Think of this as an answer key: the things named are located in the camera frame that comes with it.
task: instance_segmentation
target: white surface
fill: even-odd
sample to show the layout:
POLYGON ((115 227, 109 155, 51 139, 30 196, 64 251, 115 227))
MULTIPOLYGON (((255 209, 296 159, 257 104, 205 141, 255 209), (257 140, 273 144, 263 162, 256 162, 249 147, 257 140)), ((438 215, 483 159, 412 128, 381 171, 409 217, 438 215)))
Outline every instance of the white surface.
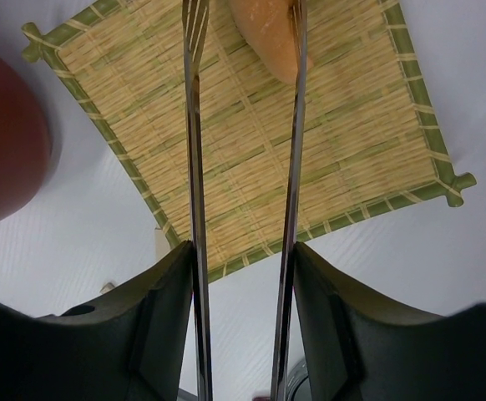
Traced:
MULTIPOLYGON (((121 283, 166 252, 164 241, 153 241, 154 222, 141 197, 89 119, 43 62, 20 58, 23 23, 47 32, 89 3, 0 0, 0 56, 29 82, 55 137, 56 168, 47 184, 0 223, 0 302, 33 315, 96 297, 106 281, 121 283)), ((432 200, 311 245, 379 291, 449 314, 486 300, 486 2, 403 0, 402 7, 456 171, 474 173, 478 185, 464 191, 461 208, 432 200)), ((210 288, 217 400, 249 400, 268 388, 278 266, 274 256, 210 288)), ((192 334, 191 323, 181 384, 194 392, 192 334)), ((292 339, 295 362, 302 356, 296 318, 292 339)))

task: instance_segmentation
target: red object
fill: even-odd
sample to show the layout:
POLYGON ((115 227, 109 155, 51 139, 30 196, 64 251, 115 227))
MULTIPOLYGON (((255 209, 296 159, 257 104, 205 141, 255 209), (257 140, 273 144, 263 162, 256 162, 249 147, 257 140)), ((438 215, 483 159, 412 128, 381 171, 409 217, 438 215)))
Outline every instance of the red object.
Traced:
POLYGON ((37 193, 49 158, 43 110, 24 81, 0 59, 0 220, 37 193))

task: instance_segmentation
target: bamboo mat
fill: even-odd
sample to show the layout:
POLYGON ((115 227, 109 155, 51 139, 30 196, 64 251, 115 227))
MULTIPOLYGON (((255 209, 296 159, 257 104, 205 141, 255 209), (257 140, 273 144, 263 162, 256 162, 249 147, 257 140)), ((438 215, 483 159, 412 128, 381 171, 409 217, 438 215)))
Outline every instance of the bamboo mat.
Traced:
MULTIPOLYGON (((309 0, 299 240, 435 196, 460 206, 395 0, 309 0)), ((190 236, 180 0, 99 0, 51 33, 23 27, 100 130, 172 246, 190 236)), ((294 89, 211 0, 201 64, 210 280, 281 250, 294 89)))

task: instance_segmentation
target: metal rod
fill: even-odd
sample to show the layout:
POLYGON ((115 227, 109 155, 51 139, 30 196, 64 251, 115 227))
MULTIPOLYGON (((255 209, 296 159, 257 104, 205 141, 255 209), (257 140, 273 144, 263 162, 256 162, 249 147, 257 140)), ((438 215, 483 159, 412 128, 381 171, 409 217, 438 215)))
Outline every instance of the metal rod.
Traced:
POLYGON ((295 109, 291 134, 290 173, 287 185, 286 219, 282 242, 280 288, 276 307, 275 348, 271 380, 271 401, 286 401, 287 357, 293 298, 295 260, 293 248, 296 242, 297 210, 301 181, 302 137, 304 132, 306 93, 306 0, 297 0, 293 7, 299 72, 296 79, 295 109))
POLYGON ((190 180, 191 239, 195 251, 192 266, 193 304, 195 309, 197 390, 199 401, 211 401, 213 399, 199 79, 200 58, 202 49, 204 48, 208 12, 208 0, 183 0, 182 24, 184 26, 184 73, 190 180))

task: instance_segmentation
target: black plastic part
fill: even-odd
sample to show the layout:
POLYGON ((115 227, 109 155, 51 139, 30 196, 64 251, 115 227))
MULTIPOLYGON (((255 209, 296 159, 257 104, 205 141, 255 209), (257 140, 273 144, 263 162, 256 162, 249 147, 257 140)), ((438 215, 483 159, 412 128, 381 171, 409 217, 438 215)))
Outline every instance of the black plastic part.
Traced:
POLYGON ((297 244, 296 257, 299 277, 314 278, 296 282, 313 401, 486 401, 486 304, 437 317, 364 286, 308 246, 297 244), (346 322, 347 330, 321 327, 315 315, 346 322), (361 375, 325 378, 339 355, 328 350, 342 336, 361 375))
POLYGON ((0 304, 0 400, 170 401, 191 302, 191 244, 61 317, 0 304))

